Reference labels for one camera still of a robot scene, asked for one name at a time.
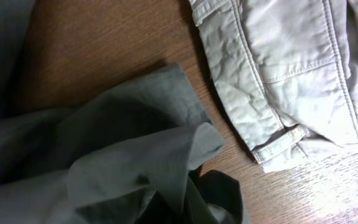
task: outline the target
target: white denim jacket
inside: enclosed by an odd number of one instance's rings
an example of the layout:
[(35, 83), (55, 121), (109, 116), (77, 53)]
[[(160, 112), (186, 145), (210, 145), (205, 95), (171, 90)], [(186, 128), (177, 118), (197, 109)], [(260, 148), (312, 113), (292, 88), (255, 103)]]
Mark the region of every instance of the white denim jacket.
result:
[(190, 0), (226, 113), (265, 172), (358, 151), (358, 0)]

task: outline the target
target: wood grain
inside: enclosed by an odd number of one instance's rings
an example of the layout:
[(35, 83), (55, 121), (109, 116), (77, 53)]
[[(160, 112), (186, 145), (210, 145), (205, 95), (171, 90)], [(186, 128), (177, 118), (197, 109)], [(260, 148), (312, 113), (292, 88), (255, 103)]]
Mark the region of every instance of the wood grain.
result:
[(241, 182), (253, 223), (358, 223), (358, 154), (270, 174), (249, 157), (209, 78), (187, 0), (39, 0), (12, 113), (80, 105), (173, 62), (182, 65), (226, 139), (224, 152), (203, 172), (221, 170)]

